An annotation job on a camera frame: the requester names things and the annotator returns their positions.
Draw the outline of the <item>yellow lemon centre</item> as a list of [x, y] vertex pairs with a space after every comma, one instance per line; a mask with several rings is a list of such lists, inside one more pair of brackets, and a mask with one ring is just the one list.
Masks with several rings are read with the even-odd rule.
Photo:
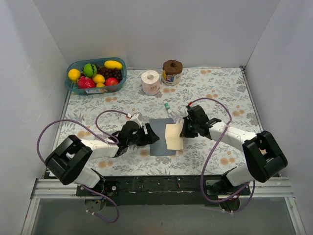
[[97, 74], [95, 75], [93, 78], [92, 78], [93, 82], [95, 84], [98, 84], [98, 83], [105, 83], [105, 78], [104, 76], [100, 75], [100, 74]]

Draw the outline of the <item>green white glue stick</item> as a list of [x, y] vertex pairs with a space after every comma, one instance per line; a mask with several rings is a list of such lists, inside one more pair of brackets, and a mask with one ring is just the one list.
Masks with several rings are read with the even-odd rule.
[[166, 109], [167, 113], [170, 114], [172, 111], [171, 111], [171, 109], [170, 109], [169, 104], [168, 104], [168, 103], [165, 103], [164, 106], [165, 106], [165, 109]]

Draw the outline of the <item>grey envelope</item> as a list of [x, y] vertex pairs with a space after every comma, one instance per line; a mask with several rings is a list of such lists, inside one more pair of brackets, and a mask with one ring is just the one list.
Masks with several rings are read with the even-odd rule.
[[172, 118], [151, 118], [149, 124], [153, 132], [159, 137], [159, 140], [150, 145], [150, 155], [157, 156], [174, 156], [175, 150], [168, 150], [165, 140], [166, 124], [174, 124]]

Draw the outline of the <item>cream letter paper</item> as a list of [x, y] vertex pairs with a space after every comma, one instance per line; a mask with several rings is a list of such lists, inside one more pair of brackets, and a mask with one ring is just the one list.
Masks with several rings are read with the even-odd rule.
[[180, 136], [182, 127], [182, 123], [166, 124], [165, 140], [168, 150], [183, 149], [183, 137]]

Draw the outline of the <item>white toilet paper roll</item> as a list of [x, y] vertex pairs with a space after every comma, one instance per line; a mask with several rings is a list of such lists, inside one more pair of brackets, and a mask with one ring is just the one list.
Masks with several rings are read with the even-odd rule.
[[147, 70], [141, 75], [141, 85], [146, 95], [156, 95], [160, 91], [160, 77], [155, 70]]

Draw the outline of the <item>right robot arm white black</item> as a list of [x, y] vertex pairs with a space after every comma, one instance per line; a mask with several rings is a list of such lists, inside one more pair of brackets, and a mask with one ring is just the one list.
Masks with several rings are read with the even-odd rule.
[[183, 118], [180, 136], [202, 136], [221, 141], [243, 152], [246, 164], [225, 172], [211, 188], [234, 194], [239, 186], [251, 181], [260, 183], [278, 174], [287, 167], [288, 160], [269, 131], [253, 133], [230, 127], [218, 118], [209, 119], [199, 105], [187, 106], [188, 115]]

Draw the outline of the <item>brown toilet paper roll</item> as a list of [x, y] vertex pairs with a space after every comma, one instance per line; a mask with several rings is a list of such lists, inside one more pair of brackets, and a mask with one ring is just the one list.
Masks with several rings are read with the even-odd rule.
[[173, 86], [181, 81], [183, 65], [177, 60], [168, 60], [163, 63], [162, 82]]

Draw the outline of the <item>yellow lemon left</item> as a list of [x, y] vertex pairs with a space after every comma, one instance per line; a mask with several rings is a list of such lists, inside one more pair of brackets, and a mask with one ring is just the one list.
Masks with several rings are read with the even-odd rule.
[[78, 69], [70, 69], [67, 73], [68, 78], [74, 82], [77, 83], [79, 78], [81, 77], [81, 72]]

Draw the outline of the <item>floral table mat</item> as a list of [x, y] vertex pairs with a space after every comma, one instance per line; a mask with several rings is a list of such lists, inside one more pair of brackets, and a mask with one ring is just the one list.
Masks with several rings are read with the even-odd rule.
[[[240, 68], [184, 69], [177, 85], [162, 85], [154, 96], [143, 92], [141, 75], [141, 70], [127, 71], [122, 89], [114, 93], [71, 93], [66, 101], [66, 122], [57, 134], [57, 143], [71, 134], [86, 140], [93, 140], [95, 134], [105, 138], [107, 133], [121, 129], [126, 113], [141, 113], [143, 122], [169, 117], [180, 122], [190, 101], [200, 105], [209, 118], [219, 118], [249, 132], [262, 130]], [[170, 114], [165, 103], [170, 106]], [[174, 156], [157, 157], [150, 155], [148, 146], [131, 146], [120, 157], [89, 160], [87, 167], [105, 176], [199, 175], [202, 171], [223, 174], [245, 163], [241, 151], [204, 137], [186, 138], [183, 145]]]

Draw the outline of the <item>dark purple grapes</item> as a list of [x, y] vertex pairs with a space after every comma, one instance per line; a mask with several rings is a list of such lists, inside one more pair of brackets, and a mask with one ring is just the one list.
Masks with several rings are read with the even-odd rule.
[[122, 81], [122, 72], [118, 69], [108, 69], [104, 66], [99, 66], [98, 64], [94, 64], [97, 68], [97, 73], [102, 75], [105, 79], [110, 77], [114, 77], [118, 80], [118, 82]]

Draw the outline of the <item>pink dragon fruit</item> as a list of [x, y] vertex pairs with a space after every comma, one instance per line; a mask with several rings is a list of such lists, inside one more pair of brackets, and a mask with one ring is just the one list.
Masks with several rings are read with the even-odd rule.
[[91, 78], [81, 76], [77, 81], [77, 86], [79, 89], [95, 88], [95, 83]]

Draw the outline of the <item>yellow lemon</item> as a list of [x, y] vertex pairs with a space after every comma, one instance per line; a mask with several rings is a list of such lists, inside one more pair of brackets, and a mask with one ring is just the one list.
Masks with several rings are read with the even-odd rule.
[[97, 74], [95, 75], [93, 78], [92, 78], [93, 82], [95, 84], [98, 84], [98, 83], [105, 83], [105, 78], [104, 76], [100, 75], [100, 74]]
[[67, 73], [68, 78], [74, 82], [77, 83], [79, 78], [81, 77], [81, 72], [78, 69], [70, 69]]

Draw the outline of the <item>teal plastic fruit basket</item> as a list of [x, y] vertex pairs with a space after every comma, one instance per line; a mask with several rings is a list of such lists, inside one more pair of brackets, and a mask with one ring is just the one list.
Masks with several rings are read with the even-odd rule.
[[88, 89], [79, 89], [77, 86], [77, 83], [72, 82], [69, 78], [68, 75], [66, 75], [66, 81], [65, 81], [65, 87], [67, 90], [71, 92], [75, 92], [78, 95], [89, 95], [89, 94], [101, 94], [101, 93], [112, 93], [116, 92], [122, 89], [124, 83], [126, 82], [127, 79], [127, 70], [126, 70], [126, 65], [125, 62], [118, 57], [109, 57], [109, 58], [100, 58], [100, 59], [88, 59], [88, 60], [82, 60], [82, 61], [77, 61], [72, 63], [68, 69], [67, 73], [70, 69], [78, 69], [81, 72], [81, 76], [85, 76], [83, 74], [83, 67], [85, 64], [91, 63], [91, 64], [98, 64], [99, 66], [104, 66], [104, 63], [107, 60], [115, 60], [120, 62], [123, 65], [123, 68], [121, 69], [122, 72], [122, 81], [119, 82], [119, 84], [115, 86], [104, 86], [104, 87], [96, 87], [95, 88], [88, 88]]

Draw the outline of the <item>green watermelon ball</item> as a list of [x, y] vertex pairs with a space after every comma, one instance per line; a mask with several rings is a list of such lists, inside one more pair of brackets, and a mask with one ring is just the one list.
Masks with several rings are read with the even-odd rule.
[[93, 78], [97, 75], [97, 66], [91, 63], [85, 64], [83, 67], [83, 74], [86, 77]]

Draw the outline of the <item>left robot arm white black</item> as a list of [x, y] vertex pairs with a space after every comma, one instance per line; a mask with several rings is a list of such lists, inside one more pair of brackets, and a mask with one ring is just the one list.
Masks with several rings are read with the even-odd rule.
[[46, 159], [46, 167], [63, 185], [84, 185], [94, 196], [104, 190], [104, 178], [96, 170], [86, 167], [90, 159], [119, 157], [131, 145], [145, 146], [159, 141], [150, 124], [144, 126], [129, 120], [120, 131], [101, 141], [81, 140], [69, 135]]

